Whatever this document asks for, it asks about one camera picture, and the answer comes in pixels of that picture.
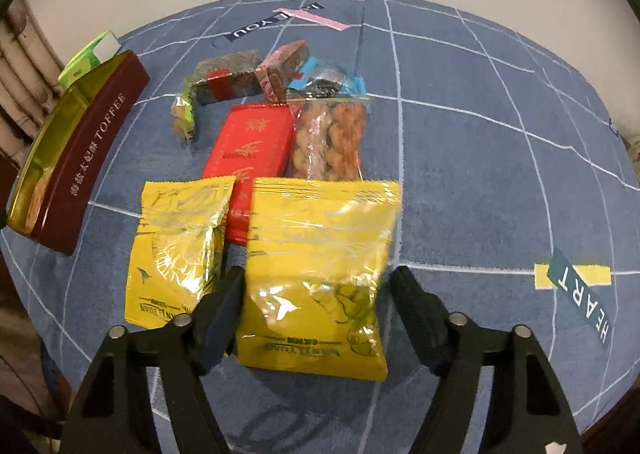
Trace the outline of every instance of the red box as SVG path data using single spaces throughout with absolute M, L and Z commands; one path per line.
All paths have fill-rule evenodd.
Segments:
M 285 103 L 235 105 L 213 146 L 202 178 L 236 176 L 226 239 L 246 246 L 254 178 L 281 177 L 294 135 L 294 109 Z

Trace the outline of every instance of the metal screw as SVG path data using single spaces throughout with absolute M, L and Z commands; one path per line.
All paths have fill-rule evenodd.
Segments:
M 523 326 L 522 324 L 515 327 L 516 335 L 523 338 L 528 339 L 531 336 L 531 329 L 527 328 L 527 326 Z
M 466 315 L 464 313 L 452 313 L 449 315 L 449 322 L 456 326 L 464 326 L 468 320 L 466 319 Z
M 109 336 L 112 339 L 119 339 L 126 332 L 127 328 L 125 326 L 113 326 L 113 328 L 109 329 Z
M 178 326 L 178 328 L 189 324 L 191 324 L 191 316 L 188 313 L 180 313 L 174 317 L 174 326 Z

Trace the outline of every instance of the round table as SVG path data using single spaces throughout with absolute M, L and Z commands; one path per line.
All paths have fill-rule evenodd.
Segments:
M 318 2 L 345 31 L 292 19 L 229 42 L 223 34 L 278 7 Z M 489 20 L 419 0 L 223 0 L 122 37 L 151 81 L 111 148 L 81 238 L 62 256 L 8 228 L 2 252 L 53 359 L 78 388 L 107 330 L 124 323 L 129 252 L 146 180 L 200 177 L 229 108 L 198 108 L 191 152 L 169 107 L 212 56 L 306 39 L 315 56 L 366 79 L 367 179 L 399 180 L 392 250 L 450 311 L 479 325 L 524 323 L 542 344 L 584 431 L 638 375 L 640 192 L 621 139 L 593 87 L 562 58 Z M 609 314 L 604 348 L 571 292 L 536 289 L 534 265 L 558 247 L 573 264 L 611 268 L 591 289 Z M 232 247 L 230 264 L 244 249 Z M 420 367 L 386 289 L 378 305 L 389 375 L 381 384 L 248 369 L 225 358 L 203 383 L 238 452 L 405 453 L 437 379 Z M 466 441 L 475 452 L 490 388 L 485 369 Z M 176 452 L 155 370 L 152 402 L 164 452 Z

